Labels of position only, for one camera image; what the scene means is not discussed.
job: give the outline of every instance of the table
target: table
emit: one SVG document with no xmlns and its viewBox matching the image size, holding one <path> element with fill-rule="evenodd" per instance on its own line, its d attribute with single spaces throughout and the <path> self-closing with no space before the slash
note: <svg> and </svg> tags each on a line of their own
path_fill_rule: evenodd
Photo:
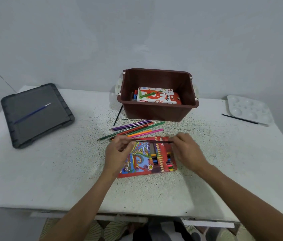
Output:
<svg viewBox="0 0 283 241">
<path fill-rule="evenodd" d="M 21 91 L 34 87 L 24 86 Z M 0 207 L 69 210 L 103 169 L 106 140 L 120 104 L 114 93 L 59 89 L 75 122 L 17 150 L 0 113 Z M 159 135 L 188 132 L 207 160 L 283 213 L 283 135 L 224 117 L 225 100 L 200 99 L 180 123 L 166 122 Z M 117 126 L 132 123 L 121 113 Z M 117 179 L 99 212 L 192 216 L 238 221 L 221 198 L 196 174 L 178 170 Z"/>
</svg>

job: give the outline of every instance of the hand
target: hand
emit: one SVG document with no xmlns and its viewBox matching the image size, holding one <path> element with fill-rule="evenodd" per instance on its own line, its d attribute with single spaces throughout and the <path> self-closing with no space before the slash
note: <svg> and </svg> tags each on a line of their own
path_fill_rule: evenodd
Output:
<svg viewBox="0 0 283 241">
<path fill-rule="evenodd" d="M 112 177 L 116 178 L 133 147 L 134 142 L 130 141 L 130 137 L 117 135 L 107 146 L 103 173 L 111 174 Z"/>
<path fill-rule="evenodd" d="M 199 145 L 188 133 L 180 132 L 169 140 L 173 141 L 172 149 L 174 155 L 188 169 L 199 174 L 201 170 L 209 165 Z"/>
</svg>

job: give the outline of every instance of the purple pencil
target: purple pencil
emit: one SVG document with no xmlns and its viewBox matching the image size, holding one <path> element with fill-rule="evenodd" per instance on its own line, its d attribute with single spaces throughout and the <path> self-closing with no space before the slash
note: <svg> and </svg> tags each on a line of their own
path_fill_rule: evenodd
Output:
<svg viewBox="0 0 283 241">
<path fill-rule="evenodd" d="M 132 128 L 132 127 L 135 127 L 135 126 L 140 126 L 142 124 L 150 123 L 150 122 L 151 122 L 151 120 L 146 120 L 146 121 L 141 121 L 141 122 L 137 122 L 137 123 L 132 123 L 132 124 L 128 124 L 128 125 L 115 127 L 115 128 L 110 129 L 110 130 L 117 131 L 117 130 L 122 130 L 122 129 L 126 129 L 126 128 Z"/>
</svg>

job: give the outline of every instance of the red pencil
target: red pencil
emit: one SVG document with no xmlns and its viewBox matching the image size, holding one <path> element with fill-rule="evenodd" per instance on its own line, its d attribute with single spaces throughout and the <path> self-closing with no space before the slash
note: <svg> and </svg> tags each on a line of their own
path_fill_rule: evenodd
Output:
<svg viewBox="0 0 283 241">
<path fill-rule="evenodd" d="M 152 124 L 154 124 L 154 123 L 153 123 L 153 122 L 151 122 L 151 123 L 146 123 L 146 124 L 144 124 L 144 125 L 141 125 L 141 126 L 139 126 L 139 127 L 135 127 L 135 128 L 133 128 L 133 129 L 124 131 L 124 132 L 119 133 L 119 134 L 117 134 L 117 135 L 123 135 L 123 134 L 131 133 L 131 132 L 137 131 L 137 130 L 139 130 L 139 129 L 143 129 L 143 128 L 145 128 L 145 127 L 148 127 L 149 125 L 152 125 Z"/>
</svg>

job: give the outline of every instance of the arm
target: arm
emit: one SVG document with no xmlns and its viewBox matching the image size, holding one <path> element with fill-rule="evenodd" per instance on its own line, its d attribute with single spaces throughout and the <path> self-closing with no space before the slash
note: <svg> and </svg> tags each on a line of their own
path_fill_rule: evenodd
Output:
<svg viewBox="0 0 283 241">
<path fill-rule="evenodd" d="M 82 241 L 85 238 L 107 191 L 133 149 L 131 142 L 120 152 L 129 140 L 127 136 L 117 136 L 108 145 L 103 172 L 97 182 L 41 241 Z"/>
<path fill-rule="evenodd" d="M 256 240 L 283 240 L 283 214 L 209 164 L 189 134 L 171 138 L 173 152 L 223 199 Z"/>
</svg>

